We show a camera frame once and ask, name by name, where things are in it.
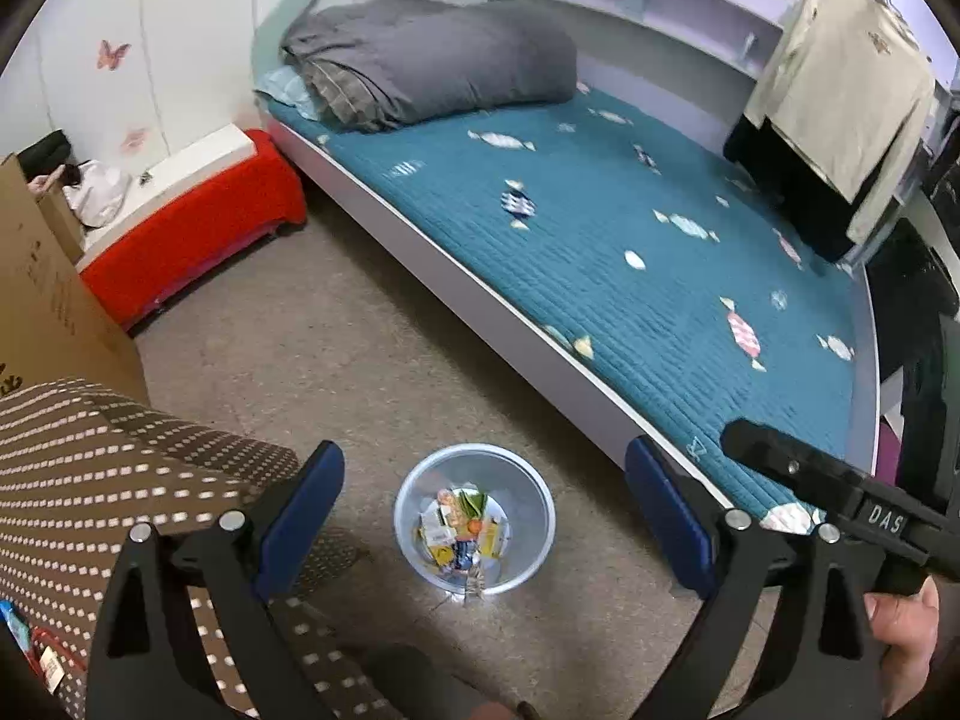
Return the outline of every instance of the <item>quilted bedspread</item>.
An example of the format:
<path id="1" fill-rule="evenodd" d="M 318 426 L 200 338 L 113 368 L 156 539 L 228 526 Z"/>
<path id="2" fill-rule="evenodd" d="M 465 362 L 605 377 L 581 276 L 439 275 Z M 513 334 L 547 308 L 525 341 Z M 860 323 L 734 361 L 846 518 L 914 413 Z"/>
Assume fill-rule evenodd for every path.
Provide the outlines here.
<path id="1" fill-rule="evenodd" d="M 843 456 L 851 276 L 765 211 L 738 167 L 581 85 L 378 135 L 270 111 L 555 338 L 770 527 L 819 512 L 726 458 L 766 423 Z"/>

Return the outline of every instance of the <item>red stool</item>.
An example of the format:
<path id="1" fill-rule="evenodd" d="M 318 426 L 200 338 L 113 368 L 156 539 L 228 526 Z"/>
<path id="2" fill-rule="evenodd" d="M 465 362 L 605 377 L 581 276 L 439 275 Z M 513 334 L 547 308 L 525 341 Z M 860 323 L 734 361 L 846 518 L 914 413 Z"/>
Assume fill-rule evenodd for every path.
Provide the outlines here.
<path id="1" fill-rule="evenodd" d="M 294 169 L 267 133 L 247 135 L 255 156 L 167 203 L 80 274 L 125 329 L 282 223 L 306 221 Z"/>

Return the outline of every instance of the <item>human hand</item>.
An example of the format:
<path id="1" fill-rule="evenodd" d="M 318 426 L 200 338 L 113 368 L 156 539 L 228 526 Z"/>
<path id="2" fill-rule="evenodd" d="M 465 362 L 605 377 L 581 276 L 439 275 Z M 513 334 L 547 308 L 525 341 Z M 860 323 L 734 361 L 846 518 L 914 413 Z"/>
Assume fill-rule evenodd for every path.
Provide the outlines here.
<path id="1" fill-rule="evenodd" d="M 864 603 L 874 636 L 890 645 L 880 664 L 883 714 L 889 717 L 926 685 L 937 646 L 940 594 L 928 577 L 920 592 L 910 598 L 867 593 Z"/>

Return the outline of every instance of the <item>packaging box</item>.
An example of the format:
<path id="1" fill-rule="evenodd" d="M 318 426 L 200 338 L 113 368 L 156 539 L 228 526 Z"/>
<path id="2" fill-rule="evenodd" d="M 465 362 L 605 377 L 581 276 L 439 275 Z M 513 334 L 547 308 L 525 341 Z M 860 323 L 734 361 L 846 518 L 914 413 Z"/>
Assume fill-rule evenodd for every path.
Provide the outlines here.
<path id="1" fill-rule="evenodd" d="M 80 220 L 70 210 L 64 196 L 64 189 L 59 182 L 54 183 L 37 198 L 37 208 L 40 208 L 40 215 L 61 245 L 67 259 L 72 264 L 77 264 L 80 257 L 83 257 L 85 233 Z"/>
<path id="2" fill-rule="evenodd" d="M 0 164 L 0 397 L 76 376 L 148 404 L 133 340 L 104 311 L 27 189 Z"/>

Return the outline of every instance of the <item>gray carpet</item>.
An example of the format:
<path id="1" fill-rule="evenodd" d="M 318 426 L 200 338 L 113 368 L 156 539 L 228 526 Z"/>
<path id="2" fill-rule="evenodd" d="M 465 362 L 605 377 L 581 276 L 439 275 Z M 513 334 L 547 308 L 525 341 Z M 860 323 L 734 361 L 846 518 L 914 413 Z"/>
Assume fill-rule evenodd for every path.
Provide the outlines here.
<path id="1" fill-rule="evenodd" d="M 323 439 L 344 448 L 347 483 L 329 526 L 346 534 L 344 563 L 353 548 L 360 559 L 310 599 L 343 637 L 414 644 L 548 720 L 629 717 L 698 603 L 672 592 L 621 472 L 343 211 L 311 194 L 304 229 L 234 258 L 140 329 L 155 405 L 302 457 Z M 541 572 L 467 607 L 419 579 L 392 535 L 405 474 L 459 442 L 525 457 L 558 515 Z M 768 619 L 769 608 L 725 704 L 742 692 Z"/>

